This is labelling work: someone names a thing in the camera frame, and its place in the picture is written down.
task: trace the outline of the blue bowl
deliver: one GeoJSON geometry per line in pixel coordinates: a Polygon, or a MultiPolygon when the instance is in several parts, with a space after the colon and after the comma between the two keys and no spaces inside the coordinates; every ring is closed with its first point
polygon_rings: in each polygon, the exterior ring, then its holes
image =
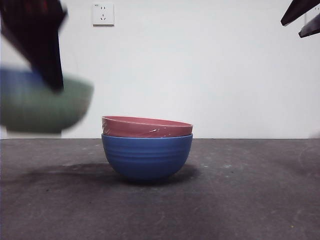
{"type": "Polygon", "coordinates": [[[112,168],[131,180],[169,177],[185,164],[193,135],[162,138],[117,137],[102,134],[105,156],[112,168]]]}

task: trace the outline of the dark gray surface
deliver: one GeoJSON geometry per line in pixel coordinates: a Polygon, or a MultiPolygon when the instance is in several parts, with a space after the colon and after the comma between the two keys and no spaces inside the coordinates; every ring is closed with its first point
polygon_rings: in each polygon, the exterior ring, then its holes
{"type": "Polygon", "coordinates": [[[1,240],[318,240],[320,140],[195,139],[134,184],[100,139],[1,141],[1,240]]]}

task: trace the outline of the black object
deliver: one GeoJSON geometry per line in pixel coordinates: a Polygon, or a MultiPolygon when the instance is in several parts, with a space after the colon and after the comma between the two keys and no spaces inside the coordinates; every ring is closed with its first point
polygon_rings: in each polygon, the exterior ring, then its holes
{"type": "Polygon", "coordinates": [[[297,18],[320,4],[320,0],[293,0],[281,19],[283,26],[286,26],[297,18]]]}
{"type": "Polygon", "coordinates": [[[2,34],[55,91],[63,89],[58,30],[67,11],[59,0],[0,0],[2,34]]]}
{"type": "Polygon", "coordinates": [[[320,14],[305,25],[299,32],[300,38],[320,33],[320,14]]]}

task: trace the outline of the white wall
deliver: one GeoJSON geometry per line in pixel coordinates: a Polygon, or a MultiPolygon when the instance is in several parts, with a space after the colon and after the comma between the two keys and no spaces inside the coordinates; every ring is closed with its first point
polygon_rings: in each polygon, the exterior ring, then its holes
{"type": "MultiPolygon", "coordinates": [[[[320,35],[299,38],[303,17],[281,26],[291,0],[114,0],[115,27],[92,27],[92,1],[63,2],[63,70],[95,92],[62,138],[99,138],[101,115],[185,121],[195,138],[308,138],[320,129],[320,35]]],[[[26,64],[5,40],[1,54],[26,64]]]]}

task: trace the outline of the bowl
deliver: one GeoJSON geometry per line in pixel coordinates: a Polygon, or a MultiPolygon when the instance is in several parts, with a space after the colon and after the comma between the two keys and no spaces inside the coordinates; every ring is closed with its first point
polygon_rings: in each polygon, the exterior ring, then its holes
{"type": "Polygon", "coordinates": [[[102,134],[105,156],[112,168],[136,181],[167,178],[185,164],[193,135],[178,137],[117,137],[102,134]]]}
{"type": "Polygon", "coordinates": [[[63,75],[64,90],[52,92],[41,75],[30,70],[0,68],[0,123],[7,131],[59,134],[87,113],[93,86],[63,75]]]}
{"type": "Polygon", "coordinates": [[[185,122],[170,121],[132,116],[103,116],[103,134],[113,137],[129,138],[168,138],[192,134],[193,125],[185,122]]]}

